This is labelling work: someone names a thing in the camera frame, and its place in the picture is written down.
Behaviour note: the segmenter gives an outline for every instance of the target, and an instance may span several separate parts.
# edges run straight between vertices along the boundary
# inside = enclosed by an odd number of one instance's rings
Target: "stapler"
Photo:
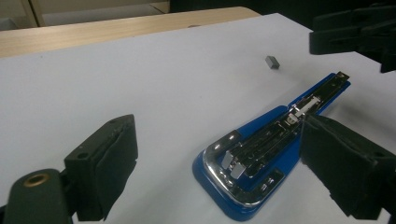
[[[319,114],[349,85],[329,74],[291,101],[226,134],[195,159],[192,170],[230,218],[248,220],[282,184],[299,160],[304,115]]]

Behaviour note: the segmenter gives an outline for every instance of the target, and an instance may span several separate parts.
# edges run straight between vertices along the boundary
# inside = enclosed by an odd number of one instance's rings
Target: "black plastic part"
[[[4,223],[72,223],[59,172],[40,170],[15,182],[9,193]]]
[[[74,201],[78,220],[106,218],[122,194],[136,159],[133,115],[109,121],[64,159],[67,179],[77,188]]]
[[[344,213],[377,219],[381,207],[393,216],[396,156],[335,120],[304,119],[300,156]]]
[[[314,18],[309,52],[357,51],[376,57],[381,73],[396,70],[396,6],[368,7]]]

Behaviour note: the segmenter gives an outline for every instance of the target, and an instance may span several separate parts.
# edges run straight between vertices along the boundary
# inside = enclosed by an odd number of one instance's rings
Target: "wooden surface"
[[[192,25],[208,25],[258,16],[260,14],[244,7],[230,7],[4,31],[0,32],[0,57],[64,49],[128,36],[183,29]]]

